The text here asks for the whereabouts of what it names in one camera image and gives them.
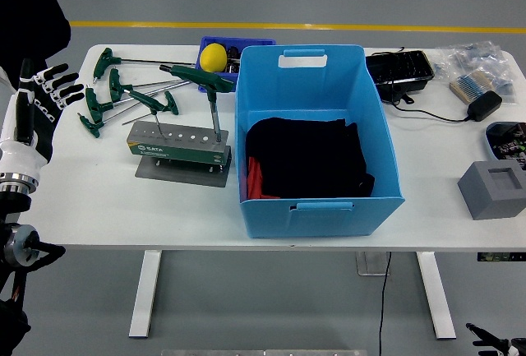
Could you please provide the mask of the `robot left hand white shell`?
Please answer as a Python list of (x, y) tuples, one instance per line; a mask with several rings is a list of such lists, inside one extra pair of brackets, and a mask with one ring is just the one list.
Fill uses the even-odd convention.
[(53, 135), (62, 112), (84, 98), (84, 86), (66, 63), (37, 69), (22, 61), (15, 82), (1, 72), (1, 97), (7, 111), (1, 130), (1, 170), (37, 178), (53, 155)]

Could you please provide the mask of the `robot right hand black fingers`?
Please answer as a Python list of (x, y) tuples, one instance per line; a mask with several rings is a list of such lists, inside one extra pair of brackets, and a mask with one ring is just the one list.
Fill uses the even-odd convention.
[(525, 356), (524, 337), (516, 337), (511, 340), (500, 339), (473, 323), (466, 323), (465, 326), (471, 333), (477, 336), (477, 339), (473, 342), (473, 346), (482, 348), (482, 350), (478, 351), (479, 355)]

